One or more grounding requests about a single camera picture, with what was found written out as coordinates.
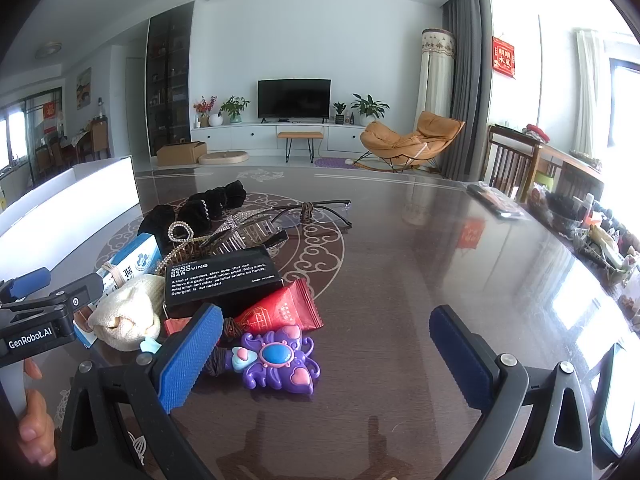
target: flower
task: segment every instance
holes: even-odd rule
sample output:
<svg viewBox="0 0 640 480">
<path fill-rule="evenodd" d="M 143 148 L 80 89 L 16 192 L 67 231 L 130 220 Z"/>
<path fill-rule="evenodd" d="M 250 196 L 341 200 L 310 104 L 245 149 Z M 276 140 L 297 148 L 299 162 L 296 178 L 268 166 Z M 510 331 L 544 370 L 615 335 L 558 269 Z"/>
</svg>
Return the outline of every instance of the flower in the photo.
<svg viewBox="0 0 640 480">
<path fill-rule="evenodd" d="M 211 99 L 207 103 L 207 100 L 202 96 L 202 101 L 194 104 L 193 107 L 199 114 L 208 114 L 213 109 L 213 105 L 216 103 L 216 100 L 216 96 L 211 96 Z"/>
</svg>

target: ceiling light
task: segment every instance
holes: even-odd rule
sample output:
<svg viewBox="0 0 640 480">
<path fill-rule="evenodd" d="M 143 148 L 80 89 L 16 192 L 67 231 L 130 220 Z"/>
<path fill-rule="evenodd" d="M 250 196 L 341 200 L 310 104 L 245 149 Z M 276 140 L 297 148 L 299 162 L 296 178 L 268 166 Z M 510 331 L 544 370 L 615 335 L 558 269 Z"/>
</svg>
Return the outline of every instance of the ceiling light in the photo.
<svg viewBox="0 0 640 480">
<path fill-rule="evenodd" d="M 45 43 L 38 50 L 36 50 L 36 59 L 43 59 L 44 57 L 53 56 L 62 48 L 62 43 L 57 41 L 49 41 Z"/>
</svg>

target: television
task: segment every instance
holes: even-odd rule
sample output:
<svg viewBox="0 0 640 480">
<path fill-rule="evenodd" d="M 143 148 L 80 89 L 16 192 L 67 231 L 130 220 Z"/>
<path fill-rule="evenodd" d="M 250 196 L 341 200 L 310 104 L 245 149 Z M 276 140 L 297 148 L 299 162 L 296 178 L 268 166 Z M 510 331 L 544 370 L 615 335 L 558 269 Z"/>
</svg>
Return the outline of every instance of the television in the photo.
<svg viewBox="0 0 640 480">
<path fill-rule="evenodd" d="M 328 119 L 330 79 L 258 81 L 259 119 Z"/>
</svg>

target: blue gripper pad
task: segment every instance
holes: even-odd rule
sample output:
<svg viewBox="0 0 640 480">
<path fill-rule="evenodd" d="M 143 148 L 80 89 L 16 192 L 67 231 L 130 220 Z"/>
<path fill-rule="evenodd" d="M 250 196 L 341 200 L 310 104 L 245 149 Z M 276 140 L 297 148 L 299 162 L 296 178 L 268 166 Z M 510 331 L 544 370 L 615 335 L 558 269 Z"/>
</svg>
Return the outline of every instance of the blue gripper pad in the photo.
<svg viewBox="0 0 640 480">
<path fill-rule="evenodd" d="M 156 366 L 161 368 L 156 391 L 165 412 L 179 408 L 187 400 L 205 361 L 222 335 L 222 327 L 220 307 L 203 305 L 187 326 L 159 349 Z"/>
<path fill-rule="evenodd" d="M 492 376 L 442 307 L 432 311 L 429 333 L 469 407 L 482 412 L 491 408 Z"/>
<path fill-rule="evenodd" d="M 33 292 L 46 287 L 51 282 L 51 273 L 49 269 L 41 267 L 24 276 L 15 278 L 11 284 L 9 293 L 13 297 L 12 301 L 26 298 Z"/>
</svg>

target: finger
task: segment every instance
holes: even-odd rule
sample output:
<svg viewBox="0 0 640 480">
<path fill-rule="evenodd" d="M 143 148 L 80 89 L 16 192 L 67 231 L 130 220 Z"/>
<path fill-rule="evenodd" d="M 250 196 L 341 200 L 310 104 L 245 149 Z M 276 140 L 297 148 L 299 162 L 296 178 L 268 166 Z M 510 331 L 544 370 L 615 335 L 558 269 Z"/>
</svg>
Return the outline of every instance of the finger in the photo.
<svg viewBox="0 0 640 480">
<path fill-rule="evenodd" d="M 26 373 L 31 379 L 39 380 L 42 378 L 40 368 L 38 368 L 36 361 L 30 357 L 24 360 L 24 373 Z"/>
<path fill-rule="evenodd" d="M 41 437 L 47 429 L 47 403 L 38 390 L 26 390 L 27 414 L 18 424 L 20 437 L 24 442 Z"/>
<path fill-rule="evenodd" d="M 48 465 L 51 465 L 55 459 L 56 459 L 56 449 L 54 448 L 49 454 L 46 454 L 41 459 L 39 459 L 38 463 L 41 466 L 46 467 Z"/>
<path fill-rule="evenodd" d="M 20 447 L 31 463 L 36 462 L 36 460 L 40 462 L 40 460 L 44 459 L 44 457 L 50 455 L 52 452 L 55 458 L 56 449 L 54 447 L 54 426 L 51 417 L 47 416 L 46 429 L 41 437 L 38 437 L 26 444 L 23 443 Z"/>
</svg>

